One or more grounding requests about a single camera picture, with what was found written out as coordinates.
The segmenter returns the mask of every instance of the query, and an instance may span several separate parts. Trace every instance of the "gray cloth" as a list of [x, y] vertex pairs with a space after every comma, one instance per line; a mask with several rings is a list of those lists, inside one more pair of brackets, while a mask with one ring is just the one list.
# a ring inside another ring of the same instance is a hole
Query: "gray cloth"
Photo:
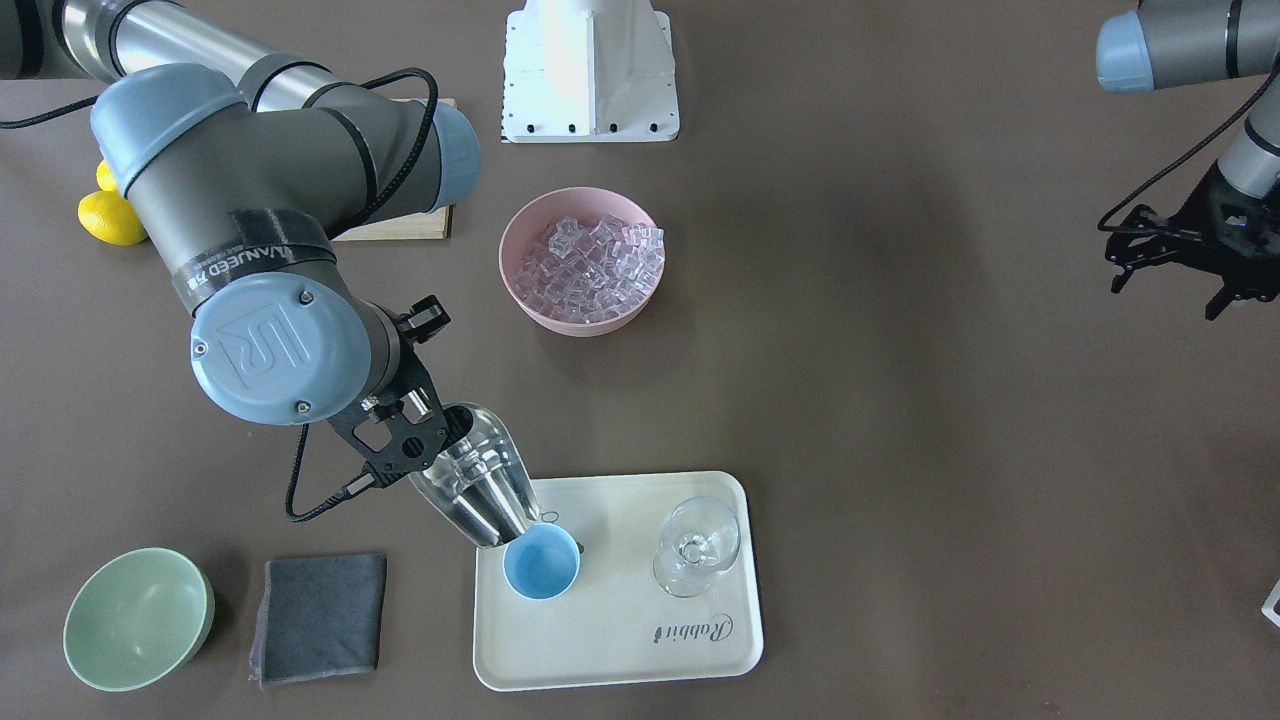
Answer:
[[387, 557], [348, 555], [266, 564], [250, 653], [260, 687], [378, 666]]

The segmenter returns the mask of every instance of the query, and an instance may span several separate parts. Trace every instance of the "blue cup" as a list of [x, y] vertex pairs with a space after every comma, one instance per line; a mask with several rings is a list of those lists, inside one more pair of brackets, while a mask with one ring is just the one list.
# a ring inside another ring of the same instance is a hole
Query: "blue cup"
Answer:
[[507, 543], [502, 571], [511, 589], [530, 600], [550, 600], [573, 584], [581, 557], [568, 530], [536, 523]]

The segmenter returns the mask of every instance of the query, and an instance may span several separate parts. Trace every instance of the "gray table surface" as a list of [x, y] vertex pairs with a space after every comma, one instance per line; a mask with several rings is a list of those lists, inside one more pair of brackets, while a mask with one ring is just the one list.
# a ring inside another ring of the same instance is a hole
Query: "gray table surface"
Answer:
[[[764, 659], [728, 680], [485, 689], [470, 546], [408, 483], [285, 521], [293, 430], [218, 410], [152, 249], [78, 227], [99, 159], [78, 114], [0, 133], [0, 716], [1277, 714], [1280, 629], [1258, 607], [1280, 578], [1280, 309], [1206, 323], [1217, 283], [1179, 268], [1112, 296], [1093, 229], [1258, 79], [1103, 94], [1093, 42], [1120, 0], [666, 0], [676, 142], [517, 147], [498, 142], [517, 3], [188, 5], [352, 79], [435, 73], [484, 176], [448, 241], [342, 247], [348, 283], [443, 299], [454, 323], [424, 351], [442, 396], [497, 410], [535, 477], [740, 478]], [[96, 91], [0, 83], [0, 106]], [[1171, 211], [1221, 146], [1147, 200]], [[650, 306], [594, 340], [534, 325], [495, 266], [511, 215], [572, 184], [668, 232]], [[357, 465], [315, 437], [303, 498]], [[100, 693], [67, 669], [63, 619], [142, 546], [195, 559], [218, 620], [173, 676]], [[357, 551], [389, 560], [378, 671], [250, 683], [262, 564]]]

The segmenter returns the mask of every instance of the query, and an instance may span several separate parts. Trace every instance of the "wooden block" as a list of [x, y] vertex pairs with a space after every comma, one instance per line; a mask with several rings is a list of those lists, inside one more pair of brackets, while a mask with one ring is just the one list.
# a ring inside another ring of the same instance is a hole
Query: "wooden block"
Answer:
[[[451, 97], [442, 97], [440, 102], [457, 106], [457, 101]], [[340, 241], [376, 241], [376, 240], [445, 240], [449, 237], [449, 227], [453, 220], [453, 205], [440, 208], [434, 213], [413, 213], [402, 218], [392, 218], [379, 223], [369, 223], [358, 228], [339, 234], [334, 240]]]

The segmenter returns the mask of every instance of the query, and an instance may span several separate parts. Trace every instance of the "yellow lemon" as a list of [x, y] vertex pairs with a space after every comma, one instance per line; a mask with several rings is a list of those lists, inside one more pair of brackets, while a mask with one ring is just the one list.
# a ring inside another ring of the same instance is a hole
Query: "yellow lemon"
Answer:
[[97, 186], [102, 190], [118, 191], [120, 190], [120, 183], [115, 182], [115, 176], [111, 174], [111, 168], [106, 167], [106, 160], [97, 164]]
[[137, 245], [147, 231], [129, 201], [114, 191], [100, 190], [86, 195], [77, 209], [81, 224], [93, 237], [111, 245]]

